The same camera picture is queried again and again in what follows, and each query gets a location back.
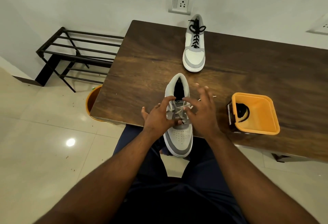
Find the orange bucket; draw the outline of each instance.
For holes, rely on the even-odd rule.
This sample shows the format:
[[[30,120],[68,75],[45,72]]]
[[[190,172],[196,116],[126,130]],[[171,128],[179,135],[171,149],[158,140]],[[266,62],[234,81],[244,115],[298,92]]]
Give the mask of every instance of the orange bucket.
[[[96,119],[96,118],[93,118],[93,117],[90,115],[90,112],[91,112],[91,109],[92,109],[92,107],[93,107],[93,105],[94,105],[94,102],[96,101],[96,98],[97,98],[97,96],[98,96],[98,94],[99,94],[99,92],[100,92],[100,90],[101,90],[101,87],[102,87],[102,85],[100,85],[100,86],[94,88],[94,89],[90,92],[90,94],[88,95],[87,100],[85,101],[85,109],[87,110],[88,115],[89,115],[92,119],[95,119],[95,120],[97,120],[97,121],[104,121],[104,120],[98,120],[98,119]]]
[[[235,93],[228,104],[229,127],[235,133],[276,135],[280,132],[273,101],[268,96]]]

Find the tile floor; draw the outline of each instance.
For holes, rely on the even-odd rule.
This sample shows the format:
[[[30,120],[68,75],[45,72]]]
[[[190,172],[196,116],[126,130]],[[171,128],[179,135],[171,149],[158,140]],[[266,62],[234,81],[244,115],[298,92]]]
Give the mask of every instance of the tile floor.
[[[61,62],[58,67],[63,69],[66,65]],[[99,81],[105,77],[72,73]],[[41,88],[21,83],[0,69],[2,224],[32,223],[113,154],[124,125],[90,118],[85,99],[96,85],[68,81],[76,93],[54,75]],[[320,223],[328,223],[328,164],[277,163],[268,152],[239,149]],[[168,156],[162,156],[162,160],[169,176],[181,177],[186,160]]]

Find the hand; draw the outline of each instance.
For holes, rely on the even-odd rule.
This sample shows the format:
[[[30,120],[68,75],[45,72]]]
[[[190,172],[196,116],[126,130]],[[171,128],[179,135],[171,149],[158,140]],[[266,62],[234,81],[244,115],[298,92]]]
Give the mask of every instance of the hand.
[[[200,87],[198,83],[197,91],[200,94],[200,102],[189,97],[183,98],[197,108],[197,113],[194,114],[189,107],[184,107],[184,110],[190,119],[195,129],[206,139],[210,141],[221,134],[216,120],[215,104],[213,94],[207,86]]]
[[[170,127],[182,124],[182,121],[179,119],[168,120],[166,118],[166,107],[173,100],[175,100],[174,96],[165,97],[162,103],[157,104],[149,114],[146,113],[145,107],[142,107],[141,114],[145,120],[143,131],[148,133],[153,142],[161,137]]]

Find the grey and white sneaker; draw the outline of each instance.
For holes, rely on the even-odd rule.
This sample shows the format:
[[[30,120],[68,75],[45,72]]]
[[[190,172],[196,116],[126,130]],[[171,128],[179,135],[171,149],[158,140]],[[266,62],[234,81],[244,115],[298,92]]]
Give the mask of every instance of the grey and white sneaker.
[[[166,118],[181,118],[183,124],[171,127],[163,135],[166,147],[176,157],[186,157],[189,155],[193,146],[193,125],[189,121],[183,107],[190,106],[189,103],[182,100],[189,97],[189,85],[186,77],[182,73],[176,74],[165,90],[165,97],[175,96],[166,108]]]
[[[186,44],[183,52],[183,66],[190,72],[199,72],[205,65],[203,19],[196,14],[189,22],[186,32]]]

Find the wooden table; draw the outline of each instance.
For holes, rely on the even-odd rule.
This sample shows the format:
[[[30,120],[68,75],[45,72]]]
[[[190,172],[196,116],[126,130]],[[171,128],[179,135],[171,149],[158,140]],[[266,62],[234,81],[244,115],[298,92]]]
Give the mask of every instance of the wooden table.
[[[132,21],[91,115],[142,126],[141,108],[150,111],[161,102],[166,85],[181,72],[191,97],[199,98],[196,82],[217,96],[224,131],[233,93],[272,98],[280,133],[228,131],[235,144],[328,161],[328,50],[205,32],[205,67],[191,73],[182,64],[185,33],[181,27]]]

